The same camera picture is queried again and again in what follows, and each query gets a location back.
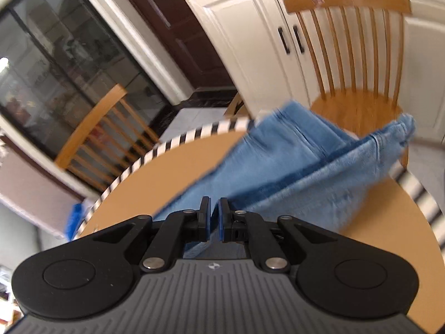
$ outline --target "black and white striped edge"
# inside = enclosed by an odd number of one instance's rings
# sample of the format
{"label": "black and white striped edge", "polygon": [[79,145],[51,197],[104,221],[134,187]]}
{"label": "black and white striped edge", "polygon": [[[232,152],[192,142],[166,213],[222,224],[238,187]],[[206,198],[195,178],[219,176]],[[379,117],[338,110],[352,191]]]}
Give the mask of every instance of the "black and white striped edge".
{"label": "black and white striped edge", "polygon": [[148,152],[144,157],[139,158],[132,166],[128,167],[123,173],[117,177],[114,182],[102,193],[101,197],[95,202],[93,207],[87,213],[81,225],[77,229],[76,235],[74,239],[79,238],[80,234],[86,227],[88,221],[93,217],[94,212],[99,208],[104,199],[108,197],[108,195],[116,189],[116,187],[124,181],[130,174],[136,172],[141,166],[147,164],[152,161],[156,157],[159,157],[163,153],[167,152],[170,149],[179,147],[185,143],[190,143],[196,139],[209,137],[217,134],[224,134],[230,132],[232,130],[237,132],[246,132],[251,127],[253,127],[254,121],[247,117],[240,117],[235,119],[227,119],[223,121],[219,121],[216,123],[208,124],[202,126],[201,128],[193,129],[188,131],[187,133],[181,134],[167,142],[161,143],[158,146],[155,146],[150,152]]}
{"label": "black and white striped edge", "polygon": [[[211,135],[227,133],[231,130],[248,131],[253,125],[254,121],[248,118],[220,121],[191,130],[153,148],[143,158],[139,158],[132,166],[128,167],[120,175],[120,177],[117,177],[116,180],[104,191],[104,193],[102,193],[101,197],[99,197],[99,199],[96,201],[94,206],[91,208],[91,210],[82,221],[80,227],[77,230],[75,239],[77,239],[83,232],[86,224],[93,216],[93,213],[99,208],[102,201],[110,194],[110,192],[116,189],[119,183],[124,181],[130,174],[136,172],[141,165],[147,164],[155,157],[158,157],[164,152],[178,147],[182,144],[189,143],[199,138],[209,137]],[[434,235],[439,243],[440,249],[442,251],[442,257],[445,261],[445,216],[442,213],[439,205],[437,204],[435,199],[426,191],[419,180],[413,174],[403,168],[399,161],[397,161],[391,167],[389,176],[393,178],[400,185],[400,187],[402,187],[403,190],[411,197],[411,199],[418,205],[425,218],[428,220],[428,223],[431,226],[431,229],[434,232]]]}

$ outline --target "denim fabric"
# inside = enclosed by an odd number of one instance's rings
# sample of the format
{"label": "denim fabric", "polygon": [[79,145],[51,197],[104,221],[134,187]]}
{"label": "denim fabric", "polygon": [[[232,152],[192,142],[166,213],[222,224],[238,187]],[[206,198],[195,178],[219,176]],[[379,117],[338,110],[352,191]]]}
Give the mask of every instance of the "denim fabric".
{"label": "denim fabric", "polygon": [[[290,102],[247,133],[218,167],[164,207],[155,220],[198,209],[202,196],[211,197],[213,205],[228,197],[233,209],[260,213],[268,221],[293,215],[337,232],[349,222],[369,185],[388,174],[413,133],[413,118],[402,114],[356,140]],[[189,254],[196,255],[202,247]]]}

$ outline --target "black handle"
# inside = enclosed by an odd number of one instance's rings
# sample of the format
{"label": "black handle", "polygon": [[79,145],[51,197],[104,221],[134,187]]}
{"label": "black handle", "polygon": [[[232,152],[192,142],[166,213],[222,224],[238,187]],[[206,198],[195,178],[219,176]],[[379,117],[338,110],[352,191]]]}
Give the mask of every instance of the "black handle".
{"label": "black handle", "polygon": [[300,47],[300,51],[302,54],[304,54],[304,48],[303,48],[303,45],[301,45],[300,36],[298,35],[298,27],[296,25],[294,25],[294,34],[295,34],[295,37],[297,38],[297,43],[298,43],[298,46]]}
{"label": "black handle", "polygon": [[284,50],[286,50],[286,54],[289,55],[291,53],[291,51],[289,50],[287,44],[286,44],[286,40],[284,40],[284,36],[283,36],[283,28],[279,27],[278,28],[278,33],[280,34],[281,37],[281,42],[283,43],[284,46]]}

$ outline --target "silver bolt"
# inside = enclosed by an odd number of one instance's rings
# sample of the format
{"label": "silver bolt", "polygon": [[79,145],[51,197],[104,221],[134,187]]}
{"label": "silver bolt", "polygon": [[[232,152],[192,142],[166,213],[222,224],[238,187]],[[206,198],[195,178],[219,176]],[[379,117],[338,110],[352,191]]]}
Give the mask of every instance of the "silver bolt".
{"label": "silver bolt", "polygon": [[287,264],[288,261],[281,257],[270,257],[266,260],[266,266],[274,270],[284,269]]}
{"label": "silver bolt", "polygon": [[160,269],[165,265],[165,261],[160,257],[149,257],[142,263],[147,269]]}

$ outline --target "floor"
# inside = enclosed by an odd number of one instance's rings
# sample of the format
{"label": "floor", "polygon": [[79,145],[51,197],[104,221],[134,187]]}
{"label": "floor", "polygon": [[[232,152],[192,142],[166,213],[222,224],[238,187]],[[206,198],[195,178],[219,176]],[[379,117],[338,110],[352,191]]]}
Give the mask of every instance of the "floor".
{"label": "floor", "polygon": [[[188,130],[223,119],[226,108],[183,108],[161,136],[172,139]],[[408,170],[413,173],[445,212],[445,149],[420,143],[409,146]]]}

